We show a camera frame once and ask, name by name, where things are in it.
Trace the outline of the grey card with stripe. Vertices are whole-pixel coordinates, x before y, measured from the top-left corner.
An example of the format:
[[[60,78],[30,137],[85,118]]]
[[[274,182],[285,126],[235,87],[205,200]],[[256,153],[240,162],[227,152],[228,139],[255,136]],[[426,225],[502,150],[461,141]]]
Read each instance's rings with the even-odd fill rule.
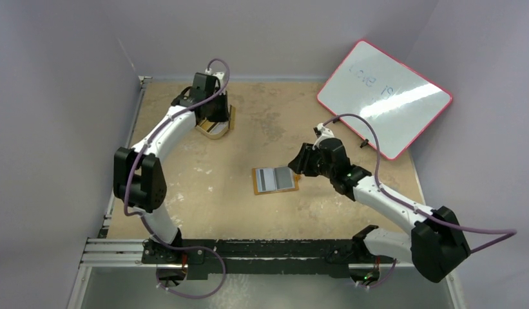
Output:
[[[274,168],[261,168],[255,170],[257,193],[276,191]]]

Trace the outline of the orange leather card holder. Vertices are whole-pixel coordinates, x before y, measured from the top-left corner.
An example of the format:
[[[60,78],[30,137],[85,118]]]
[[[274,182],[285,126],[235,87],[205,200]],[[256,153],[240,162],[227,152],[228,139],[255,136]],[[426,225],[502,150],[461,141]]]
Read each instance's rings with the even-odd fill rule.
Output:
[[[300,176],[287,166],[252,169],[255,195],[291,192],[299,189]]]

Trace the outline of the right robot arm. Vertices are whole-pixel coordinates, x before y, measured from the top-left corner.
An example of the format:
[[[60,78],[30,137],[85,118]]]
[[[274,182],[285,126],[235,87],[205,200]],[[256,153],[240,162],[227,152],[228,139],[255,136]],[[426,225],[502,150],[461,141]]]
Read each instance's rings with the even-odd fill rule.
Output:
[[[397,233],[369,225],[361,230],[352,239],[352,252],[359,261],[388,256],[412,263],[425,279],[438,283],[471,255],[452,210],[387,193],[388,187],[376,183],[370,171],[351,163],[337,138],[302,144],[288,167],[307,177],[326,177],[337,193],[374,209],[402,229]]]

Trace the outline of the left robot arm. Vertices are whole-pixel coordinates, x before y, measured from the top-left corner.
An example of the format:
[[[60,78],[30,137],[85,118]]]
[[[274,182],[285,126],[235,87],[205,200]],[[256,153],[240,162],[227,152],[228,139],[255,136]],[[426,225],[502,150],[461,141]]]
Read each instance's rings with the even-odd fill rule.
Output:
[[[113,159],[113,193],[127,217],[138,217],[150,239],[158,244],[158,255],[176,263],[183,255],[182,234],[164,205],[168,185],[163,161],[182,138],[203,119],[229,120],[228,74],[207,69],[196,73],[192,84],[175,97],[160,122],[130,148],[120,147]]]

